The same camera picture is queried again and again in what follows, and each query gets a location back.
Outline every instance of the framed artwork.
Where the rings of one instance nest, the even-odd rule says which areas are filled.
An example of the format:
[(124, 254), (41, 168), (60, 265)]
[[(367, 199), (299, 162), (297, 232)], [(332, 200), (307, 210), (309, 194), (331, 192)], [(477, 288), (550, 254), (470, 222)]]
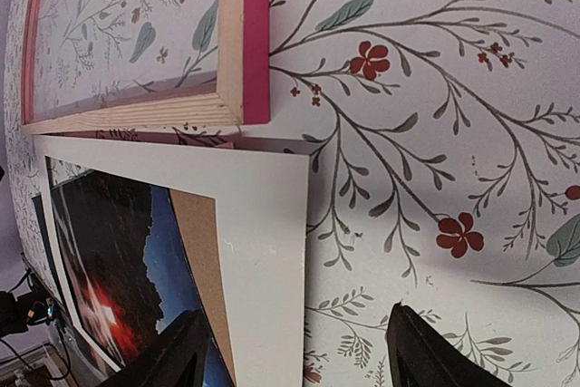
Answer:
[(300, 385), (307, 156), (52, 136), (35, 148), (63, 298), (111, 368), (201, 310), (204, 386)]
[(29, 0), (30, 134), (269, 122), (268, 0)]
[[(56, 283), (56, 290), (57, 294), (53, 295), (53, 298), (57, 299), (59, 303), (63, 302), (63, 290), (61, 289), (61, 284), (58, 281), (58, 275), (56, 274), (56, 266), (54, 265), (54, 258), (53, 253), (51, 251), (51, 244), (48, 239), (48, 231), (46, 229), (46, 221), (44, 220), (44, 208), (43, 208), (43, 198), (40, 194), (33, 197), (33, 205), (34, 205), (34, 212), (36, 213), (36, 219), (38, 220), (38, 228), (40, 229), (40, 236), (43, 240), (43, 248), (44, 252), (46, 253), (46, 260), (48, 262), (48, 268), (51, 271), (51, 275), (54, 277), (54, 281)], [(28, 259), (24, 259), (26, 263), (26, 267), (34, 270), (28, 261)], [(48, 287), (45, 283), (43, 283), (44, 289), (49, 292)]]

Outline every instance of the blue sky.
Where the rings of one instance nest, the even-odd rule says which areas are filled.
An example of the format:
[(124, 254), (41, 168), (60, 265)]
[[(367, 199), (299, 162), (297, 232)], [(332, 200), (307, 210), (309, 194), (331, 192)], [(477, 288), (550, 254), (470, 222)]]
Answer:
[[(143, 262), (147, 266), (147, 277), (161, 297), (160, 307), (164, 317), (158, 321), (157, 329), (163, 331), (185, 310), (200, 309), (201, 301), (189, 269), (169, 190), (152, 186), (151, 196), (153, 225), (147, 238)], [(231, 385), (226, 366), (212, 341), (206, 359), (204, 387)]]

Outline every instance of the cable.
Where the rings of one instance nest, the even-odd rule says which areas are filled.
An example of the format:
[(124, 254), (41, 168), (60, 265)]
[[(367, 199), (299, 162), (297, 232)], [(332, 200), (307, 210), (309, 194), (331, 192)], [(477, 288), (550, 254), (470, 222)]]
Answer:
[(7, 293), (10, 294), (14, 290), (16, 290), (18, 287), (20, 287), (20, 285), (24, 282), (24, 280), (26, 278), (28, 278), (28, 276), (30, 275), (30, 273), (31, 273), (30, 269), (26, 269), (26, 274), (24, 274), (24, 276), (18, 281), (18, 283), (16, 283), (16, 285), (12, 289), (10, 289)]
[[(43, 378), (47, 379), (48, 381), (62, 381), (63, 379), (65, 379), (66, 377), (68, 377), (71, 374), (71, 356), (69, 355), (69, 350), (66, 347), (66, 343), (64, 342), (64, 336), (63, 333), (61, 332), (61, 329), (59, 327), (56, 328), (56, 331), (58, 332), (58, 335), (61, 339), (61, 343), (63, 344), (63, 348), (64, 348), (64, 353), (66, 355), (66, 373), (62, 376), (45, 376), (42, 375)], [(20, 362), (24, 365), (24, 367), (26, 367), (29, 371), (34, 371), (34, 368), (28, 364), (24, 358), (22, 358), (22, 356), (16, 351), (15, 348), (12, 347), (12, 345), (7, 342), (6, 340), (0, 338), (0, 342), (2, 342), (10, 351), (12, 351), (12, 353), (14, 354), (14, 356), (16, 357), (16, 359), (20, 360)]]

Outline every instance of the black cable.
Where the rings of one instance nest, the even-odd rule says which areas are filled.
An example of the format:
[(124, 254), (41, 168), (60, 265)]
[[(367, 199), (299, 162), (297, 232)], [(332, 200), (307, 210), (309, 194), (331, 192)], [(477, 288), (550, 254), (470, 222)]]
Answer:
[(31, 322), (30, 324), (27, 324), (28, 326), (36, 326), (36, 325), (40, 325), (40, 324), (46, 324), (46, 321), (48, 320), (48, 317), (43, 317), (42, 319), (38, 319), (34, 322)]
[[(43, 378), (47, 379), (48, 381), (62, 381), (63, 379), (65, 379), (66, 377), (68, 377), (71, 374), (71, 356), (69, 355), (69, 350), (66, 347), (66, 343), (64, 342), (64, 336), (63, 333), (61, 332), (60, 328), (56, 328), (56, 331), (58, 332), (58, 335), (61, 339), (61, 343), (63, 344), (63, 348), (64, 348), (64, 353), (66, 355), (66, 373), (62, 376), (45, 376), (42, 375)], [(28, 364), (24, 358), (22, 358), (22, 356), (16, 351), (15, 348), (12, 347), (12, 345), (7, 342), (6, 340), (0, 338), (0, 342), (2, 342), (10, 351), (12, 351), (12, 353), (14, 354), (14, 356), (20, 360), (20, 362), (24, 365), (24, 367), (26, 367), (29, 371), (34, 371), (34, 368)]]
[(26, 278), (28, 278), (28, 276), (30, 275), (30, 273), (31, 273), (30, 269), (26, 269), (26, 274), (24, 274), (24, 276), (23, 276), (23, 277), (22, 277), (22, 278), (21, 278), (21, 279), (18, 281), (18, 283), (16, 283), (16, 285), (15, 285), (15, 286), (14, 286), (12, 289), (10, 289), (10, 290), (8, 291), (8, 293), (10, 294), (10, 293), (12, 293), (14, 290), (16, 290), (18, 287), (20, 287), (20, 285), (21, 285), (21, 284), (24, 282), (24, 280), (25, 280)]

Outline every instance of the brown cardboard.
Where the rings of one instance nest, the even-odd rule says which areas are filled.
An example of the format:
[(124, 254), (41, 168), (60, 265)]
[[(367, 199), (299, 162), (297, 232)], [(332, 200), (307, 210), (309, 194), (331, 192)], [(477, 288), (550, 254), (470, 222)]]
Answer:
[(236, 383), (219, 263), (216, 201), (173, 189), (170, 193), (201, 302), (216, 337), (217, 347)]

